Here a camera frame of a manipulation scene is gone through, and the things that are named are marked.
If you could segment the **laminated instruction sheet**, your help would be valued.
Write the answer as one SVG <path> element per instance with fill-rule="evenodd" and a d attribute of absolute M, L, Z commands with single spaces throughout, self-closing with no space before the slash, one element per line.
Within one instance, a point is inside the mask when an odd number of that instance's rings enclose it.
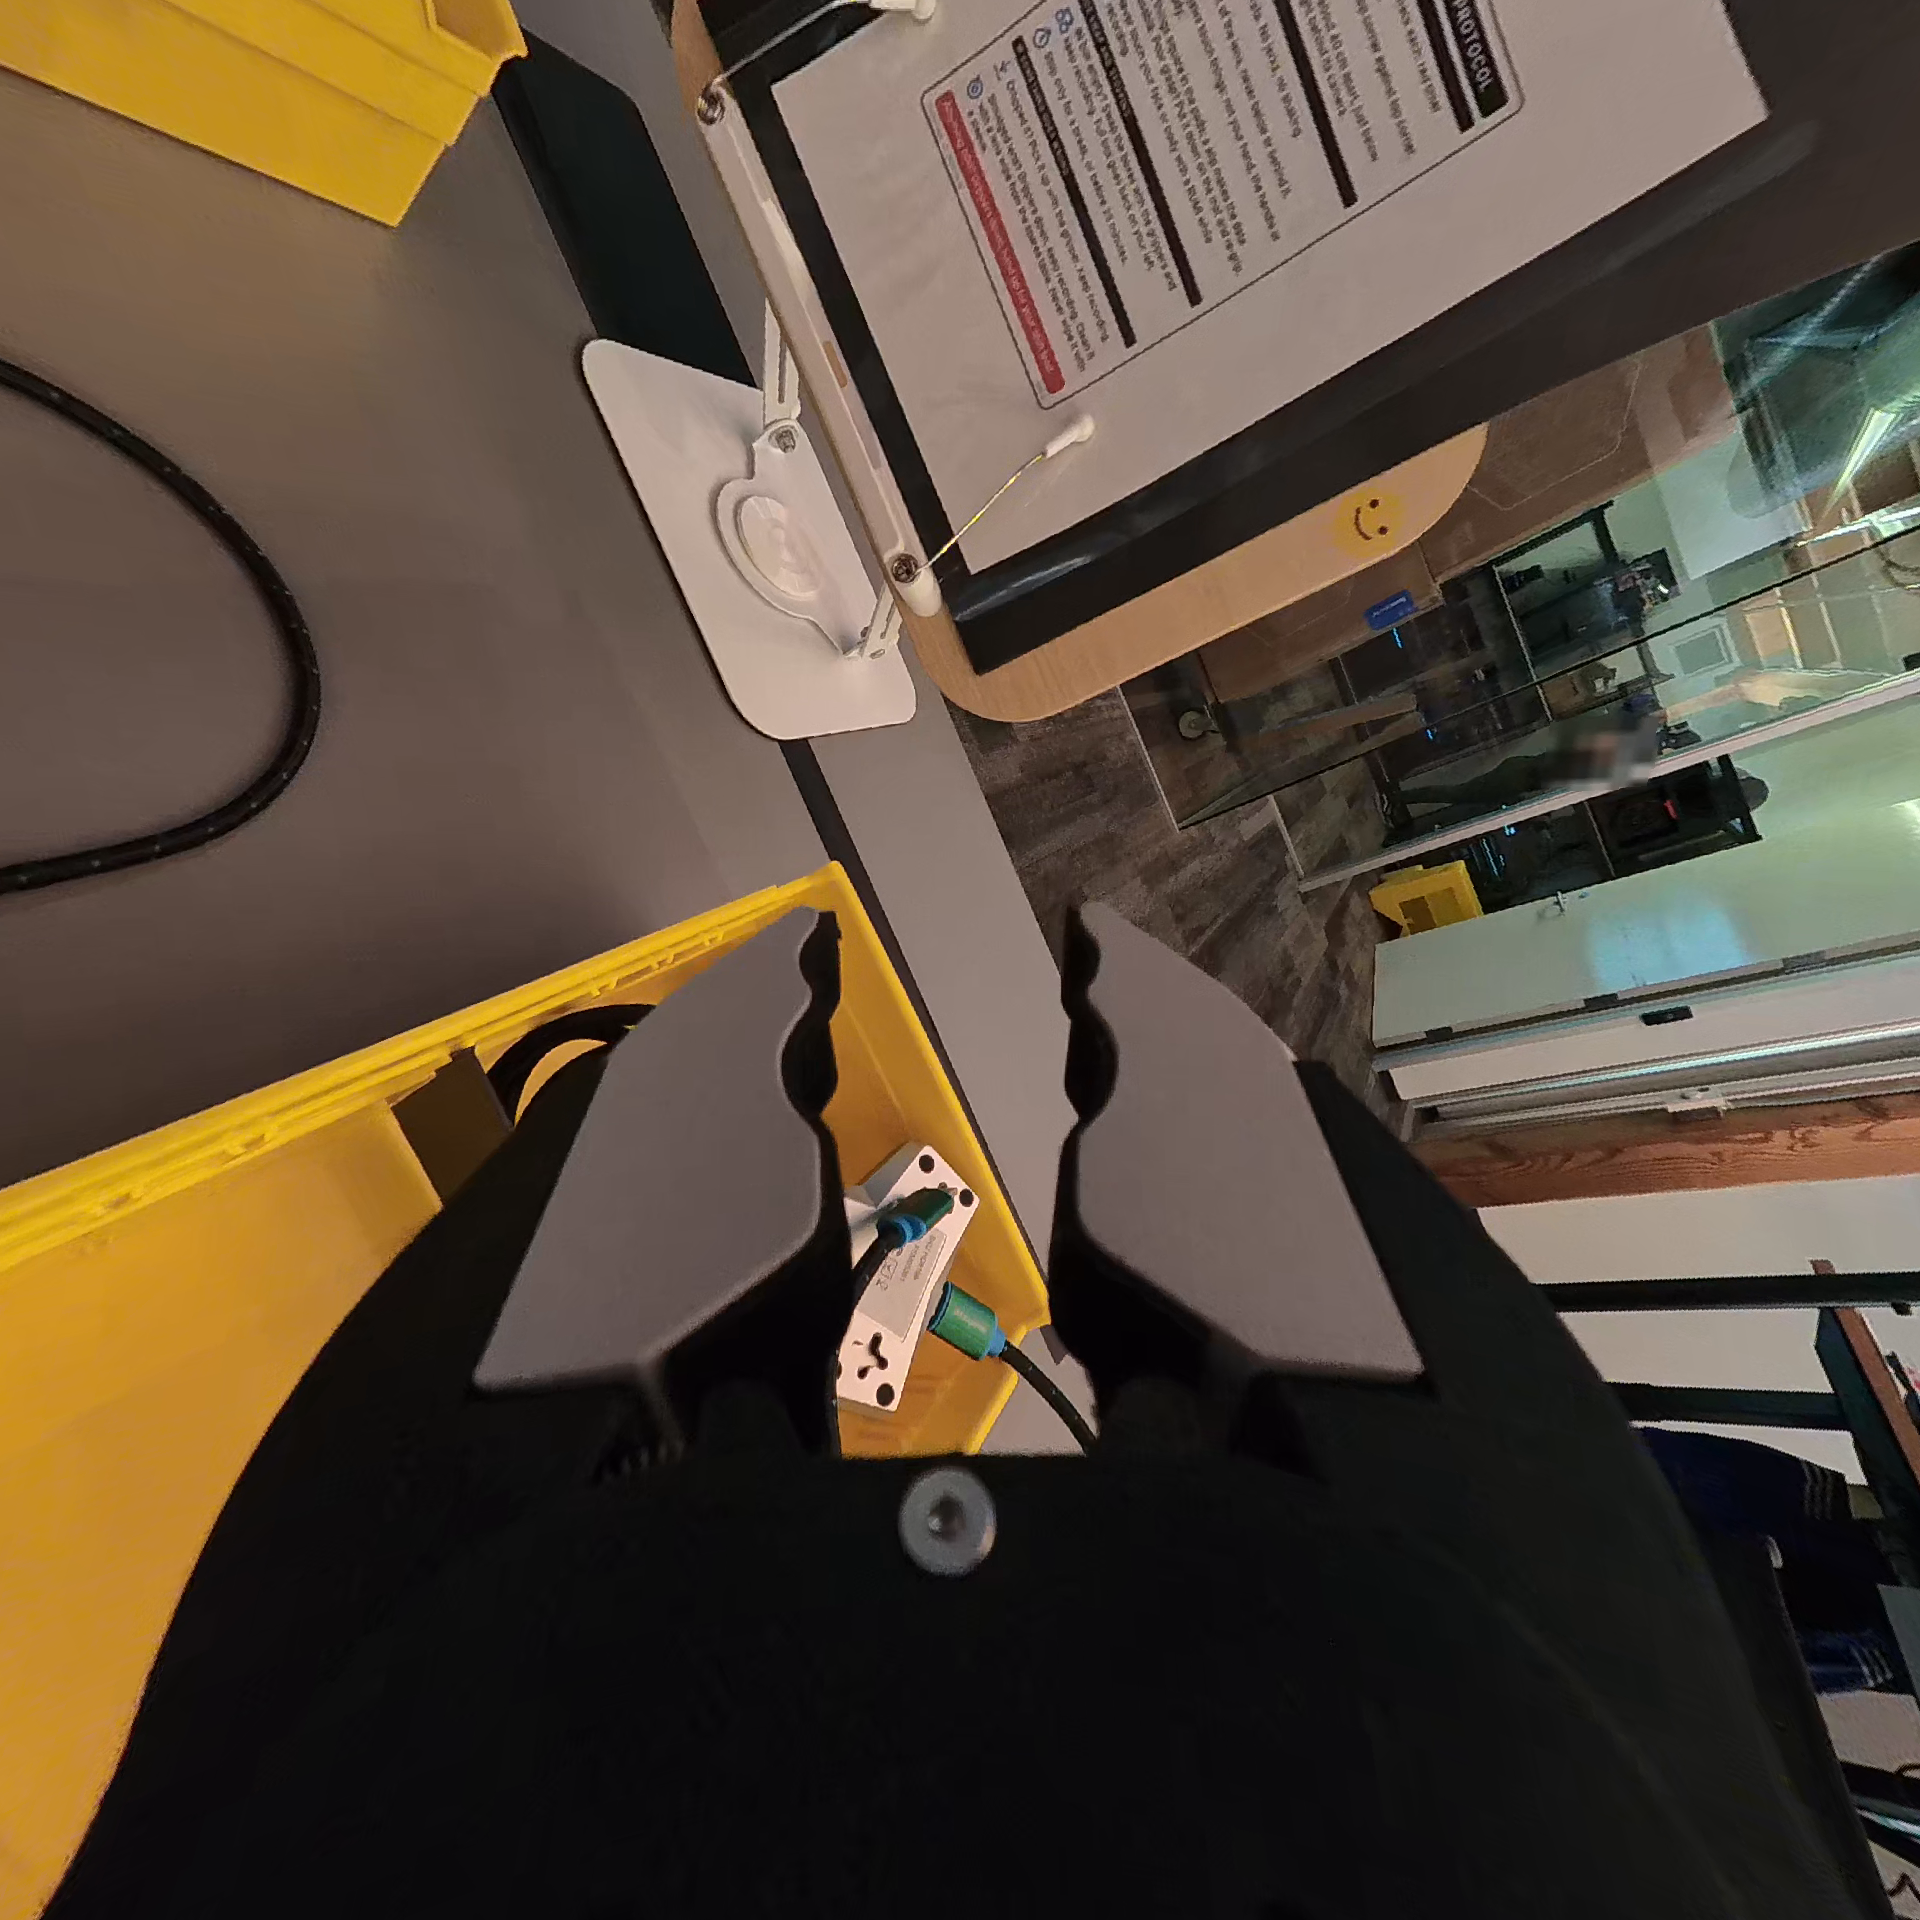
<path fill-rule="evenodd" d="M 1750 128 L 1710 0 L 937 2 L 773 86 L 946 522 L 1008 565 Z"/>

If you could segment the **black metal railing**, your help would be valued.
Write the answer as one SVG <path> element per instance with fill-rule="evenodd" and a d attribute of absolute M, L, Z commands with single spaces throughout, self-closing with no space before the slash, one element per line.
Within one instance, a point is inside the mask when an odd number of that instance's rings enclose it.
<path fill-rule="evenodd" d="M 1632 1316 L 1632 1308 L 1894 1308 L 1913 1316 L 1916 1271 L 1807 1271 L 1807 1274 L 1710 1274 L 1710 1279 L 1601 1279 L 1547 1285 L 1555 1316 Z M 1614 1384 L 1632 1424 L 1739 1424 L 1844 1432 L 1849 1413 L 1834 1389 L 1781 1387 L 1664 1387 Z"/>

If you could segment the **white document stand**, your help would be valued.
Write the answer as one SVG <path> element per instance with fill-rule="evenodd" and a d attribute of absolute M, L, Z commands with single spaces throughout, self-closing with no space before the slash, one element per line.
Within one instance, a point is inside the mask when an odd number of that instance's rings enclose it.
<path fill-rule="evenodd" d="M 1052 404 L 1019 463 L 927 543 L 877 449 L 868 408 L 844 372 L 792 220 L 739 125 L 739 82 L 799 53 L 816 25 L 877 25 L 885 37 L 946 43 L 960 2 L 802 2 L 781 30 L 751 25 L 718 78 L 680 86 L 656 2 L 628 2 L 637 61 L 628 78 L 662 86 L 672 128 L 693 133 L 704 175 L 742 220 L 757 294 L 757 358 L 747 375 L 701 372 L 692 349 L 617 347 L 608 328 L 581 349 L 581 372 L 637 505 L 683 590 L 693 634 L 728 710 L 781 745 L 905 734 L 916 719 L 910 621 L 952 604 L 933 569 L 1050 463 L 1082 463 L 1096 421 Z"/>

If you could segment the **white adapter block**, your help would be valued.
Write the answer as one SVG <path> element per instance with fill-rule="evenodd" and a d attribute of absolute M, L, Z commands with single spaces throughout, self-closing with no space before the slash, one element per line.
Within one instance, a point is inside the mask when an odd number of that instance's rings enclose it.
<path fill-rule="evenodd" d="M 923 1238 L 868 1264 L 877 1214 L 927 1192 L 946 1196 L 946 1210 Z M 834 1350 L 834 1404 L 841 1413 L 894 1416 L 923 1333 L 976 1214 L 976 1196 L 931 1144 L 905 1144 L 863 1185 L 844 1192 L 844 1214 L 851 1316 Z"/>

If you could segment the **yellow plastic bin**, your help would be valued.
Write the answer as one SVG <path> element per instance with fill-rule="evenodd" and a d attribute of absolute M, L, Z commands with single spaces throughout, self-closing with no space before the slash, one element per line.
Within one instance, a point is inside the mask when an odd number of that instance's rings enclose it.
<path fill-rule="evenodd" d="M 524 33 L 501 0 L 8 0 L 0 63 L 378 228 Z"/>
<path fill-rule="evenodd" d="M 841 920 L 829 1132 L 850 1177 L 937 1147 L 976 1185 L 956 1285 L 1008 1335 L 1040 1264 L 851 880 L 718 906 L 414 1034 L 2 1192 L 0 1913 L 36 1915 L 117 1761 L 205 1536 L 320 1343 L 444 1208 L 398 1105 L 562 1013 L 656 1001 L 787 908 Z"/>
<path fill-rule="evenodd" d="M 1483 916 L 1466 861 L 1391 872 L 1371 889 L 1371 908 L 1391 926 L 1391 938 L 1414 938 Z"/>

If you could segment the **wooden beam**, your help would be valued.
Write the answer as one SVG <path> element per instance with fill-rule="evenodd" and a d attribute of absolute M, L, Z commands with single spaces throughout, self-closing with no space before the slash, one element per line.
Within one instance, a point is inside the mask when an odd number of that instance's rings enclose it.
<path fill-rule="evenodd" d="M 1920 1095 L 1525 1121 L 1474 1133 L 1425 1132 L 1413 1137 L 1413 1156 L 1466 1208 L 1913 1177 L 1920 1169 Z"/>

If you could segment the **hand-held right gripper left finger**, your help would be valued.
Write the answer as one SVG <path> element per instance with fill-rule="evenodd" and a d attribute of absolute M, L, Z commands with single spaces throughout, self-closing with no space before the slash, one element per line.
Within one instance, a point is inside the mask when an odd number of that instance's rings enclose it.
<path fill-rule="evenodd" d="M 829 1132 L 841 926 L 787 908 L 607 1048 L 474 1397 L 608 1397 L 683 1456 L 733 1398 L 841 1452 L 850 1228 Z"/>

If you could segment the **dark flat pad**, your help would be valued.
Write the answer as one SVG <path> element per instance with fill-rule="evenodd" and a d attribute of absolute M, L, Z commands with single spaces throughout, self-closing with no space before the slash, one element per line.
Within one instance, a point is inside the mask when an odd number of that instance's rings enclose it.
<path fill-rule="evenodd" d="M 592 335 L 753 384 L 640 108 L 536 33 L 495 78 L 495 108 Z"/>

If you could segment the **silver sliding door rail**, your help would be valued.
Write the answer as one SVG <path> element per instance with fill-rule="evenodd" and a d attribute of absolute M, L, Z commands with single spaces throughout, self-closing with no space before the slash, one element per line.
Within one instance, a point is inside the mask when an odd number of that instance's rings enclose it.
<path fill-rule="evenodd" d="M 1920 1083 L 1920 962 L 1883 954 L 1378 1054 L 1414 1132 L 1720 1116 Z"/>

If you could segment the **black backing board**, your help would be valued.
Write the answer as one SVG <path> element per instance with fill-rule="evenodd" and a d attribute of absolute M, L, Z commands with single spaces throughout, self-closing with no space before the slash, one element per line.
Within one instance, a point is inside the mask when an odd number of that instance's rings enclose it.
<path fill-rule="evenodd" d="M 701 2 L 718 55 L 802 2 Z M 1765 118 L 1444 315 L 1277 408 L 1099 517 L 984 570 L 933 569 L 974 670 L 1029 656 L 1068 628 L 1365 487 L 1420 449 L 1517 408 L 1670 333 L 1731 315 L 1916 237 L 1916 2 L 1723 2 Z M 773 86 L 863 25 L 816 25 L 739 82 L 831 335 L 927 543 L 956 535 L 877 366 L 873 335 L 802 183 Z"/>

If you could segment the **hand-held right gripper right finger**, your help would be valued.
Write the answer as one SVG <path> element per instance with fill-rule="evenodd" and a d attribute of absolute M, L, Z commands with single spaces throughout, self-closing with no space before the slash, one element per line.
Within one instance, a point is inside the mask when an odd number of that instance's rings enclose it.
<path fill-rule="evenodd" d="M 1420 1387 L 1293 1048 L 1099 902 L 1068 916 L 1060 1013 L 1043 1279 L 1099 1439 L 1136 1389 L 1225 1439 L 1278 1380 Z"/>

